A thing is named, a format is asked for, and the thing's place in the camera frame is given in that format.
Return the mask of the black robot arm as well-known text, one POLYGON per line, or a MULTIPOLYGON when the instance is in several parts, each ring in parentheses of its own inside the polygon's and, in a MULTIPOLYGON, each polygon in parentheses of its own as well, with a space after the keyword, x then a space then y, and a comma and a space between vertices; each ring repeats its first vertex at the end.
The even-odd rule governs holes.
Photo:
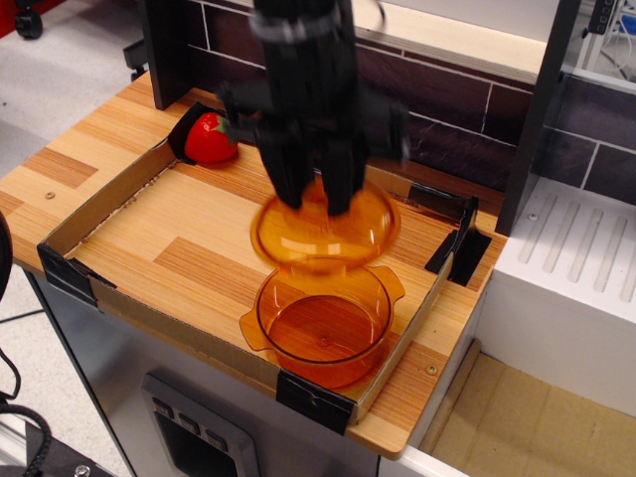
POLYGON ((266 78, 219 92, 227 134, 254 143, 277 197, 299 209, 315 178, 347 213, 371 157, 405 161, 408 113, 361 85, 349 1, 256 1, 249 25, 266 78))

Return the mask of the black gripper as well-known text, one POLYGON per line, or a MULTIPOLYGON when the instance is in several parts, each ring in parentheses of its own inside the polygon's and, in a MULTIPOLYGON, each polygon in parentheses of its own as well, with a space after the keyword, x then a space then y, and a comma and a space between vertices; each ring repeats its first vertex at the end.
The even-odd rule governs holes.
POLYGON ((277 197, 300 209, 314 181, 307 148, 288 134, 255 133, 254 114, 295 121, 320 132, 362 132, 357 139, 330 139, 320 171, 332 217, 347 213, 363 187, 367 154, 405 161, 409 140, 403 106, 361 87, 353 18, 349 14, 254 14, 249 19, 260 41, 266 78, 224 85, 219 97, 229 134, 252 140, 277 197))

